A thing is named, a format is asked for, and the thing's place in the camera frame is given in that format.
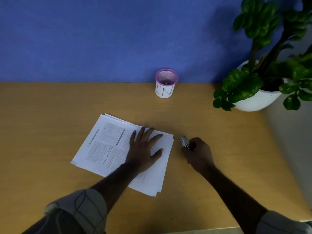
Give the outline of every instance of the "desk surface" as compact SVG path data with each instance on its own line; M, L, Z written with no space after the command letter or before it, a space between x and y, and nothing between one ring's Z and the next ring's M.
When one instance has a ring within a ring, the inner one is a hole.
M312 219L261 111L212 107L212 84L178 84L159 98L149 83L0 83L0 226L20 233L49 202L101 179L70 161L100 114L174 134L161 193L127 188L107 233L166 233L237 226L213 188L180 154L183 134L201 137L217 166L268 209Z

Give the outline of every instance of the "blue wall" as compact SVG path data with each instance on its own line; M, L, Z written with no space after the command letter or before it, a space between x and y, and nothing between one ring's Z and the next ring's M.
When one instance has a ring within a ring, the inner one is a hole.
M251 40L232 31L240 3L0 0L0 81L154 82L171 68L220 82L248 59Z

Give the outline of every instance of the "pen holder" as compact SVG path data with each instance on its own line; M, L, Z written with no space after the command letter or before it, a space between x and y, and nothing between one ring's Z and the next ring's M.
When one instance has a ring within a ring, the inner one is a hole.
M161 69L156 73L155 93L160 98L169 98L177 83L177 73L171 69Z

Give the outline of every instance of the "sleeve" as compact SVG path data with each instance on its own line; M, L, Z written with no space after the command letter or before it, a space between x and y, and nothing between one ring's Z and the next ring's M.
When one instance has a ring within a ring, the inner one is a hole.
M256 234L312 234L312 228L304 222L268 211L258 223Z
M70 213L86 234L103 234L107 220L107 207L102 195L95 189L78 190L50 204L45 214L55 209Z

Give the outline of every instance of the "potted plant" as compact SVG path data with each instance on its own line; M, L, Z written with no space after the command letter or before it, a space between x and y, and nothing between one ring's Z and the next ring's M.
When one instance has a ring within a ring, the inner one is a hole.
M257 51L271 42L272 32L281 16L276 13L275 1L242 1L241 13L234 20L233 30L244 28L246 36L252 39L251 56L223 79L222 88L213 94L215 108L256 111L270 105L282 93L292 93L284 101L287 110L300 108L298 98L312 101L312 46L304 54L290 56L288 61L276 60L280 51L293 48L288 42L302 39L307 25L311 24L312 0L302 0L302 4L301 11L282 13L284 30L280 40L257 61Z

